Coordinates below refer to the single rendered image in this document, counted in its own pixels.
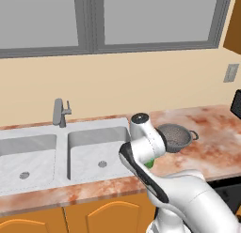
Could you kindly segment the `dark grey metal colander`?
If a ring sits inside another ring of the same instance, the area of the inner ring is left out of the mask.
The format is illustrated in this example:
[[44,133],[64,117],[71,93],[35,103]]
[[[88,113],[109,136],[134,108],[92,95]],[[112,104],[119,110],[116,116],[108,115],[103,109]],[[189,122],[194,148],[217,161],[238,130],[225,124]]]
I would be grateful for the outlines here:
[[177,153],[199,139],[199,135],[195,131],[188,130],[178,124],[162,124],[157,129],[164,134],[169,153]]

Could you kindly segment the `white double basin sink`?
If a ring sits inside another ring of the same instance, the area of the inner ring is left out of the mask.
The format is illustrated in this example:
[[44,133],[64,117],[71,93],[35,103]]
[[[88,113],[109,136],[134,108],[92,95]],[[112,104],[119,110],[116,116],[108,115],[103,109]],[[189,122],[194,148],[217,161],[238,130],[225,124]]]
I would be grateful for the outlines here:
[[130,177],[125,117],[0,131],[0,196]]

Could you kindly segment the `grey metal tap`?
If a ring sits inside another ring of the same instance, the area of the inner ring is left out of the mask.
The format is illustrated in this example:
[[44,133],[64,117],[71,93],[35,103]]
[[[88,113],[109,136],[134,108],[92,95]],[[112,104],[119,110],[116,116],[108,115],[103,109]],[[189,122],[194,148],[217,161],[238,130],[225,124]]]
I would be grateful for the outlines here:
[[55,99],[54,104],[54,112],[53,112],[53,124],[58,126],[59,128],[66,127],[66,115],[70,115],[72,113],[72,109],[70,107],[70,103],[67,102],[67,108],[63,106],[63,100],[61,98]]

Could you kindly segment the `grey framed window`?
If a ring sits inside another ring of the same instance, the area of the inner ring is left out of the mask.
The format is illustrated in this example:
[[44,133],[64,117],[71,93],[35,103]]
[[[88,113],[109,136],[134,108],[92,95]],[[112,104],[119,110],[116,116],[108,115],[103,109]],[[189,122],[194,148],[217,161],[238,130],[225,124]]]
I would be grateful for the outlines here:
[[231,0],[0,0],[0,58],[215,49]]

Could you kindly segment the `orange base cupboard door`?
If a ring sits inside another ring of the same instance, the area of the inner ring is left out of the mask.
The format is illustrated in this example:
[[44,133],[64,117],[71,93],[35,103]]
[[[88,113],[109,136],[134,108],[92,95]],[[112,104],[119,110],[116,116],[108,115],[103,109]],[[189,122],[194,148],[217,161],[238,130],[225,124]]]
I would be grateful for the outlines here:
[[0,217],[0,233],[68,233],[62,208]]
[[155,207],[146,193],[64,208],[70,233],[145,233]]

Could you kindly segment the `black appliance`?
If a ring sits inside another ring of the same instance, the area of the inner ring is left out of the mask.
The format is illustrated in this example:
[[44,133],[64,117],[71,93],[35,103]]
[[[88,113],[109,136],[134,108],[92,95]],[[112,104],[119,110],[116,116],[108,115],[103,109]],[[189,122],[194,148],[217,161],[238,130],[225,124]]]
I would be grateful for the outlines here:
[[239,119],[241,119],[241,89],[237,89],[235,91],[231,105],[231,112]]

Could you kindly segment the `black dishwasher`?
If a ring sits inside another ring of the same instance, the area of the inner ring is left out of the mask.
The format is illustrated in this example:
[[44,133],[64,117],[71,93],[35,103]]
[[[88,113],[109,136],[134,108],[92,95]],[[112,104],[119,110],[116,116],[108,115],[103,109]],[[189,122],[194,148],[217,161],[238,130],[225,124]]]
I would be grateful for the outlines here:
[[208,184],[219,194],[233,214],[236,214],[241,206],[241,176],[208,181]]

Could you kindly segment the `grey wall socket plate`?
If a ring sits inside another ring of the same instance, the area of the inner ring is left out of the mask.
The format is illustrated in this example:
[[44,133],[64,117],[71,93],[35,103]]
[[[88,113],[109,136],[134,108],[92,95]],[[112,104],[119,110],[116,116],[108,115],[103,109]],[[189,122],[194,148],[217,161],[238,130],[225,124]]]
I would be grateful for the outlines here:
[[224,83],[231,83],[234,81],[236,73],[238,71],[238,64],[229,64],[225,73]]

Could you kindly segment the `brown wall cupboard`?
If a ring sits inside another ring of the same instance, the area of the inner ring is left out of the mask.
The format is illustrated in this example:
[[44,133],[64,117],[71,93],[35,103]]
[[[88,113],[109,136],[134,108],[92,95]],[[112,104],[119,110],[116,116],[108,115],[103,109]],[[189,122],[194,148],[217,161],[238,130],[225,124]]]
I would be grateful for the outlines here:
[[241,0],[235,0],[223,47],[241,55]]

